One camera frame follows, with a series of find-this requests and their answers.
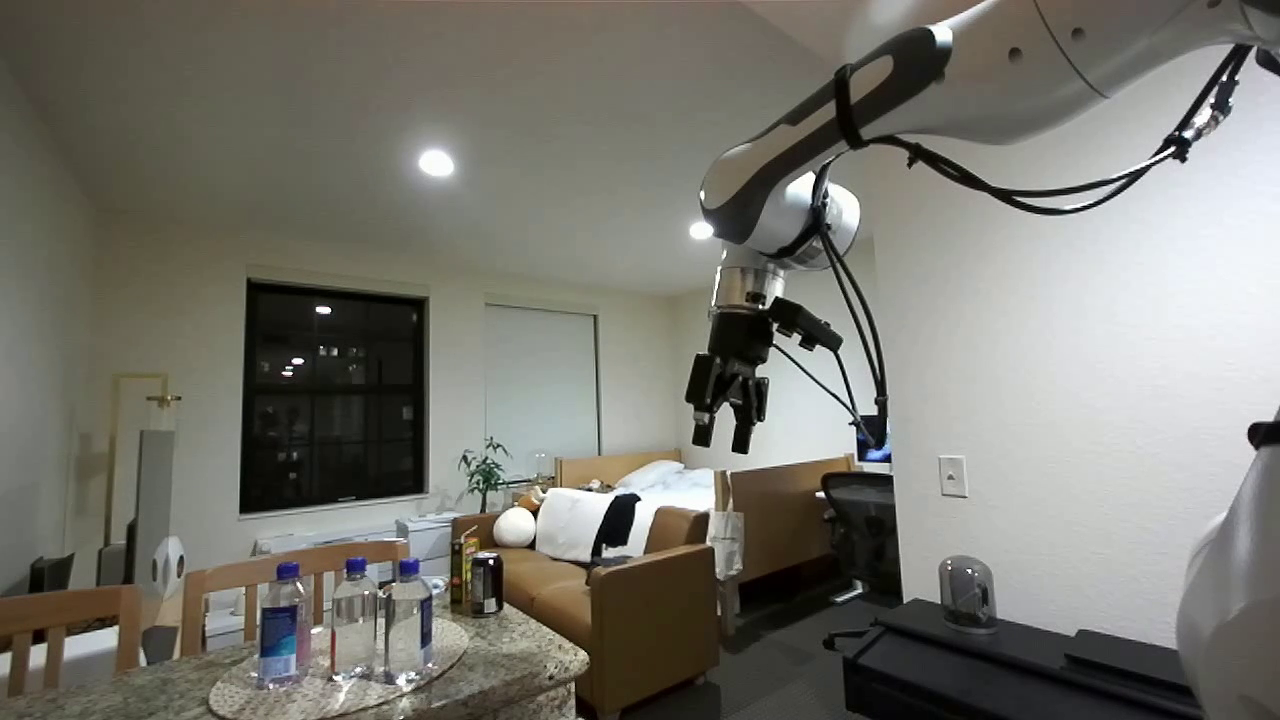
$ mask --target pillow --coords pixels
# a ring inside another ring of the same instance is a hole
[[[492,520],[492,542],[503,546],[503,547],[528,547],[534,538],[534,520],[528,510],[503,510],[495,520]]]
[[[602,546],[626,546],[636,492],[548,489],[534,517],[534,551],[552,562],[592,565]]]
[[[630,526],[636,526],[636,506],[641,506],[636,492],[614,492],[614,498],[611,498],[611,506],[607,506],[607,511],[602,511],[602,520],[600,520],[592,557],[600,557],[602,547],[626,546]]]
[[[648,492],[659,489],[669,478],[677,478],[685,463],[680,460],[652,460],[618,478],[611,489],[618,492]]]

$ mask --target bag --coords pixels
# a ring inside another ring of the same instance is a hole
[[[713,511],[708,546],[716,551],[716,579],[743,572],[743,511]]]

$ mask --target window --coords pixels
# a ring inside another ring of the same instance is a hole
[[[428,300],[248,286],[238,511],[425,492]]]

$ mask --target dining table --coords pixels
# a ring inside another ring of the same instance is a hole
[[[503,610],[495,617],[435,614],[450,636],[446,668],[428,686],[383,691],[377,703],[331,703],[335,681],[307,677],[294,688],[254,688],[254,650],[234,644],[205,656],[181,656],[137,668],[109,686],[81,686],[44,696],[7,701],[0,716],[40,720],[215,720],[215,716],[430,716],[430,720],[573,720],[577,677],[588,673],[588,653]]]

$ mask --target water bottle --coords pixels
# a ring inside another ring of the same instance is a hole
[[[383,614],[383,681],[401,686],[402,691],[418,688],[430,677],[430,594],[415,557],[397,565],[397,586],[387,588]]]
[[[372,586],[365,557],[342,565],[342,577],[331,588],[326,617],[326,673],[335,681],[369,681],[372,677]]]
[[[276,565],[276,586],[267,588],[260,614],[260,686],[284,688],[307,673],[313,656],[313,614],[301,565]]]

